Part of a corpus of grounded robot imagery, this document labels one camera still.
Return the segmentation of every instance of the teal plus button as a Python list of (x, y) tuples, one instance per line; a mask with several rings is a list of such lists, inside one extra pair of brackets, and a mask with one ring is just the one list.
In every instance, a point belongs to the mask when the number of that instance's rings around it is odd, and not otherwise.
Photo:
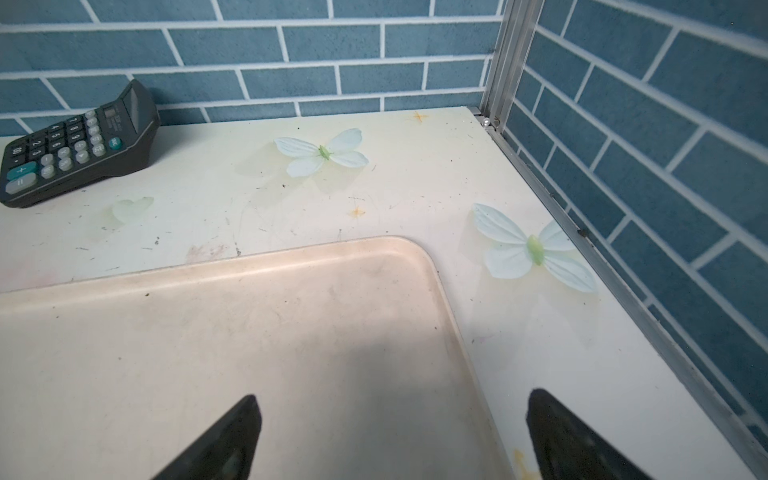
[(16, 180), (19, 177), (24, 177), (29, 172), (38, 171), (37, 162), (28, 162), (20, 167), (16, 167), (12, 170), (8, 170), (8, 174), (5, 176), (9, 180)]
[(123, 146), (123, 141), (118, 137), (112, 137), (109, 139), (109, 148), (112, 150), (120, 150)]

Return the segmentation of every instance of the black calculator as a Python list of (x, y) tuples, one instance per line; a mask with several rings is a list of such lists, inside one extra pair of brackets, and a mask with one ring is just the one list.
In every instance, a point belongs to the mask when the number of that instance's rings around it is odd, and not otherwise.
[(149, 91), (131, 80), (117, 100), (5, 147), (0, 202), (29, 207), (106, 177), (149, 165), (160, 117)]

